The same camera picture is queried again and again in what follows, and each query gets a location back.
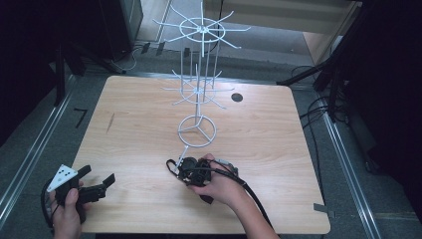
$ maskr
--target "hand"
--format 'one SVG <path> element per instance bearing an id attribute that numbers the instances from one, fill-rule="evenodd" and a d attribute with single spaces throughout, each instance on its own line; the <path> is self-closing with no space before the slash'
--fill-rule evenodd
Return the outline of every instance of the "hand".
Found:
<path id="1" fill-rule="evenodd" d="M 54 238 L 56 239 L 75 239 L 80 238 L 82 232 L 81 219 L 76 209 L 76 203 L 79 198 L 77 188 L 72 188 L 66 196 L 65 207 L 58 206 L 55 198 L 56 191 L 50 193 L 50 201 L 52 201 L 53 225 L 55 229 Z M 84 204 L 84 209 L 88 210 L 89 204 Z"/>
<path id="2" fill-rule="evenodd" d="M 215 159 L 211 153 L 206 154 L 202 158 L 209 160 Z M 210 166 L 211 168 L 227 170 L 223 166 L 213 161 L 211 161 Z M 198 187 L 190 185 L 189 188 L 198 195 L 211 196 L 217 201 L 228 205 L 229 207 L 232 207 L 234 203 L 241 199 L 249 198 L 249 195 L 246 193 L 245 189 L 238 182 L 217 172 L 211 172 L 211 182 L 206 186 Z"/>

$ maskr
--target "gray carpet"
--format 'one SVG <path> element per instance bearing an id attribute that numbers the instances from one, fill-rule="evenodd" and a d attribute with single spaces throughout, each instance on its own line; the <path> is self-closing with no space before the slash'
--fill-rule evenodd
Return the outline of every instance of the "gray carpet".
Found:
<path id="1" fill-rule="evenodd" d="M 176 70 L 179 67 L 179 55 L 172 51 L 165 51 L 160 56 L 155 56 L 153 49 L 147 54 L 140 55 L 139 51 L 137 53 L 136 67 L 129 71 L 128 75 L 139 76 L 144 75 L 144 73 L 170 74 L 171 69 Z M 131 66 L 132 64 L 130 58 L 118 63 L 123 66 Z M 109 76 L 109 73 L 91 62 L 87 62 L 87 66 L 86 75 L 77 77 L 77 84 L 66 110 L 0 231 L 0 238 L 52 237 L 41 213 L 41 188 L 45 181 L 54 175 L 61 164 L 72 164 L 106 78 Z M 223 70 L 223 78 L 238 79 L 236 81 L 253 84 L 274 84 L 275 81 L 288 79 L 292 70 L 296 67 L 287 64 L 228 58 L 220 59 L 219 66 Z M 297 69 L 295 74 L 305 69 Z M 309 77 L 293 86 L 294 97 L 300 115 L 307 112 L 308 106 L 317 97 L 311 88 L 313 80 L 312 77 Z M 2 192 L 7 188 L 23 161 L 28 148 L 48 118 L 50 111 L 53 109 L 54 99 L 55 92 L 52 91 L 0 148 L 0 170 L 2 173 L 0 189 Z M 79 127 L 77 125 L 82 113 L 75 111 L 75 109 L 87 110 L 88 112 Z M 422 238 L 421 224 L 414 215 L 412 216 L 412 209 L 400 185 L 387 175 L 372 175 L 366 172 L 352 132 L 343 123 L 339 123 L 338 127 L 347 148 L 350 149 L 352 164 L 376 216 L 381 235 L 385 238 Z M 314 122 L 313 129 L 316 136 L 326 205 L 329 210 L 336 212 L 336 217 L 330 218 L 331 230 L 324 238 L 365 238 L 366 234 L 360 217 L 323 120 L 320 119 Z M 305 135 L 314 164 L 317 165 L 314 140 L 309 127 L 306 127 Z M 83 238 L 94 237 L 95 235 L 91 234 L 83 235 Z M 319 235 L 283 235 L 283 238 L 293 239 L 319 237 Z"/>

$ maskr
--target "light wood tabletop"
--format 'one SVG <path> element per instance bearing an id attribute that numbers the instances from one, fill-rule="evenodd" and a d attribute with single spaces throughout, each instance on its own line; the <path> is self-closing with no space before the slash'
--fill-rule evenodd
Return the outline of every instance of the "light wood tabletop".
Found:
<path id="1" fill-rule="evenodd" d="M 236 215 L 217 201 L 202 201 L 176 179 L 166 160 L 181 155 L 179 124 L 195 115 L 182 102 L 176 80 L 110 77 L 103 89 L 73 169 L 89 164 L 85 186 L 115 174 L 106 198 L 87 213 L 84 232 L 244 233 Z M 292 92 L 287 87 L 216 83 L 214 101 L 201 112 L 217 134 L 205 147 L 189 147 L 185 156 L 207 152 L 230 161 L 257 194 L 279 234 L 325 234 L 327 215 Z M 243 100 L 234 102 L 233 94 Z"/>

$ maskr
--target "round black hole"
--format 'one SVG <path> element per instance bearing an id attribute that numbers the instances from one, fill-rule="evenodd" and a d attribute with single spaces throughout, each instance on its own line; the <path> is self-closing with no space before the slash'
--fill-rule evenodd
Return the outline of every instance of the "round black hole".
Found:
<path id="1" fill-rule="evenodd" d="M 241 102 L 243 100 L 243 97 L 239 93 L 235 93 L 232 95 L 232 100 L 233 102 Z"/>

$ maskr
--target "person's left hand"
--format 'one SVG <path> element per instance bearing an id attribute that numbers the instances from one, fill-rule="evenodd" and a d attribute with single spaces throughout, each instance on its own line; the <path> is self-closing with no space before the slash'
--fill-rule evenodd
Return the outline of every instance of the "person's left hand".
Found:
<path id="1" fill-rule="evenodd" d="M 66 196 L 65 207 L 57 207 L 57 200 L 55 199 L 56 191 L 50 193 L 50 200 L 52 201 L 53 225 L 55 229 L 54 238 L 74 239 L 80 238 L 82 232 L 81 219 L 76 209 L 76 203 L 79 198 L 79 191 L 77 188 L 72 188 Z M 88 204 L 84 204 L 84 209 L 89 209 Z"/>

